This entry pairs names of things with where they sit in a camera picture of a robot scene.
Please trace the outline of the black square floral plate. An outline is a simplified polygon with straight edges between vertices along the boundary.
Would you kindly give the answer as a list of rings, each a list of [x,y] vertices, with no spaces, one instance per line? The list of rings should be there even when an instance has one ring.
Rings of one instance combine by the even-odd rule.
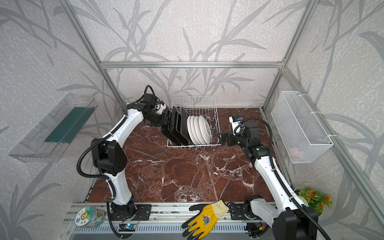
[[[178,146],[184,146],[186,139],[185,137],[180,133],[180,130],[178,129],[178,120],[181,117],[181,114],[179,110],[173,106],[172,108],[172,116],[171,116],[171,126],[170,126],[170,132],[171,135],[176,139],[174,141],[175,144]]]
[[[173,144],[174,146],[178,145],[178,140],[171,134],[170,126],[171,126],[171,110],[169,107],[166,106],[166,108],[163,110],[162,116],[164,117],[161,132],[163,135],[165,135]]]

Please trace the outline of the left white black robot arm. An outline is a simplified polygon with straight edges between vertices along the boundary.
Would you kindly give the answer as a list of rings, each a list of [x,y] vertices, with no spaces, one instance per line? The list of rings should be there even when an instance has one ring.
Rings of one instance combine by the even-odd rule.
[[[161,101],[150,85],[145,87],[143,95],[135,102],[127,105],[123,117],[101,139],[93,139],[79,157],[77,172],[85,178],[103,178],[108,183],[112,198],[107,201],[107,212],[114,212],[123,218],[131,218],[137,208],[129,190],[125,170],[127,156],[123,146],[133,130],[143,121],[149,121],[151,127],[160,127],[162,133],[169,133],[170,108]],[[86,174],[81,164],[85,156],[91,153],[93,164],[99,170],[98,174]]]

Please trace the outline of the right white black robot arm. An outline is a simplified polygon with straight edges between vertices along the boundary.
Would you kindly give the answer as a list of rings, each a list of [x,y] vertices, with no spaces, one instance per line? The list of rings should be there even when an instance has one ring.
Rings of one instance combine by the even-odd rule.
[[[330,236],[319,225],[315,208],[307,207],[284,178],[269,146],[262,144],[260,118],[229,118],[231,133],[218,133],[221,145],[238,146],[264,179],[275,206],[263,198],[249,201],[247,210],[262,219],[273,231],[276,240],[328,240]]]

